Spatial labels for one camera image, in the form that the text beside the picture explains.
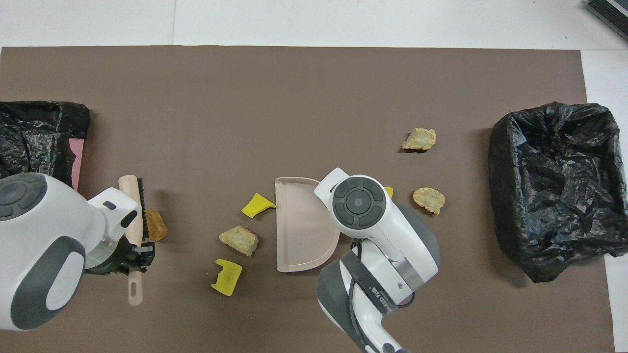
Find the beige brush handle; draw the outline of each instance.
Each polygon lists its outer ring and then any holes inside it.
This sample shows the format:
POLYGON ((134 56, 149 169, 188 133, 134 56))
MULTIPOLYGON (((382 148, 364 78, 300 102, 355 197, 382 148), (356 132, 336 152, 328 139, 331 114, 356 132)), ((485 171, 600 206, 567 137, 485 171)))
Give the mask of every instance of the beige brush handle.
MULTIPOLYGON (((118 187, 120 191, 124 192, 126 195, 135 200, 135 202, 141 205, 138 178, 135 175, 122 176, 118 179, 118 187)), ((129 224, 129 227, 126 229, 124 235, 131 244, 134 244, 135 246, 142 246, 143 231, 144 225, 142 215, 139 214, 135 217, 131 224, 129 224)), ((134 269, 129 271, 128 292, 129 304, 133 306, 142 304, 142 301, 144 300, 144 293, 142 290, 142 272, 134 269)))

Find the velcro strap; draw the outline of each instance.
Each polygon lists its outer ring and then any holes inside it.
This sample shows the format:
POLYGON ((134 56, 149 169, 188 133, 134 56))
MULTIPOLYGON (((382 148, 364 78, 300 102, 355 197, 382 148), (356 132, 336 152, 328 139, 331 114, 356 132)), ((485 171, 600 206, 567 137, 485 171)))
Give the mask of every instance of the velcro strap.
POLYGON ((362 291, 369 297, 382 315, 388 316, 397 309, 393 299, 391 299, 381 284, 375 279, 375 276, 364 266, 353 251, 343 255, 340 260, 351 274, 351 277, 362 288, 362 291))

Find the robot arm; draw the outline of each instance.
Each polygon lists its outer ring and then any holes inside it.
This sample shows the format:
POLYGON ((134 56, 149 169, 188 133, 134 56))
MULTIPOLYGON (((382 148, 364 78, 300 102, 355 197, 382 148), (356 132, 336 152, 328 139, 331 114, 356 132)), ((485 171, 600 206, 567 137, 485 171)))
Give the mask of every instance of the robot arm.
POLYGON ((119 266, 112 258, 131 248, 122 235, 140 212, 114 188, 88 202, 48 175, 0 180, 0 329, 44 324, 72 299, 84 271, 119 266))
POLYGON ((438 272, 436 238, 369 176, 337 168, 315 194, 336 226, 360 244, 322 269, 317 296, 323 311, 363 352, 407 352, 381 320, 438 272))

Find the white table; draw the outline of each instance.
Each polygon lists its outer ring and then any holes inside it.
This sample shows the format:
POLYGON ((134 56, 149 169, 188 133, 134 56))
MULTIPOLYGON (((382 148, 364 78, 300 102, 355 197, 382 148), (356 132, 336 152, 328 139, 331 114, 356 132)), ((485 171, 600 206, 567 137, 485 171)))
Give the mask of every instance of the white table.
MULTIPOLYGON (((579 0, 0 1, 0 48, 172 44, 581 50, 588 100, 628 126, 628 43, 579 0)), ((628 256, 606 267, 628 351, 628 256)))

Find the trash bag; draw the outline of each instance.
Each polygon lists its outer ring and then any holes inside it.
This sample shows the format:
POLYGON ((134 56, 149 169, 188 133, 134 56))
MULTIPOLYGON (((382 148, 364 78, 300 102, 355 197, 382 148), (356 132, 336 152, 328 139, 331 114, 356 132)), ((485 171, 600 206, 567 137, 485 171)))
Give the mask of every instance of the trash bag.
POLYGON ((500 248, 535 282, 628 252, 619 128, 595 103, 553 102, 495 124, 490 197, 500 248))
POLYGON ((70 138, 84 139, 89 109, 70 102, 0 102, 0 178, 35 171, 72 186, 76 156, 70 138))

